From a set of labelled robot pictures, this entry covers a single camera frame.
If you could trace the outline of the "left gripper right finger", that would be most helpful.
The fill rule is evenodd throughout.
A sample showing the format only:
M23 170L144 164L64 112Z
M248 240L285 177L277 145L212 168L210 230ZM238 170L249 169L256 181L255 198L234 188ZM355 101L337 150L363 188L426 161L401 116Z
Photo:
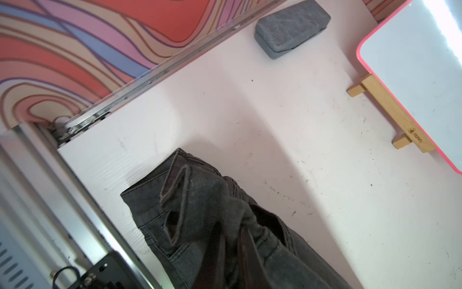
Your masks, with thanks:
M238 237L239 287L241 289L271 289L254 239L247 227L240 227Z

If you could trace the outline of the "black long pants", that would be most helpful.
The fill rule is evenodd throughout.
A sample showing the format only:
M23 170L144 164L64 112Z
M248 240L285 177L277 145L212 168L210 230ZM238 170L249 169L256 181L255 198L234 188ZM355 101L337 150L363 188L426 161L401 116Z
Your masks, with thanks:
M240 289L240 227L250 230L272 289L349 286L300 235L260 207L235 180L182 149L121 197L177 289L193 289L217 223L226 239L224 289Z

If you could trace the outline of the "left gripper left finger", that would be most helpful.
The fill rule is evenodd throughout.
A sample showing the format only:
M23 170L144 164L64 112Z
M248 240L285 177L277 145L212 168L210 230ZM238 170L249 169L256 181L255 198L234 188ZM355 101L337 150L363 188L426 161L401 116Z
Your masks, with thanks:
M221 225L215 224L203 256L202 265L192 287L223 289L225 287L226 239Z

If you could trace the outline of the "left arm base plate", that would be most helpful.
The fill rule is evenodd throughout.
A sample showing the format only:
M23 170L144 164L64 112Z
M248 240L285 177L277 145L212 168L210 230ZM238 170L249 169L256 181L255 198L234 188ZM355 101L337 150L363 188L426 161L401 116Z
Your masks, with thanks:
M66 266L56 271L52 279L52 289L58 289L60 273L70 270L75 280L69 289L143 289L122 256L112 251L96 263L90 270L80 274L74 266Z

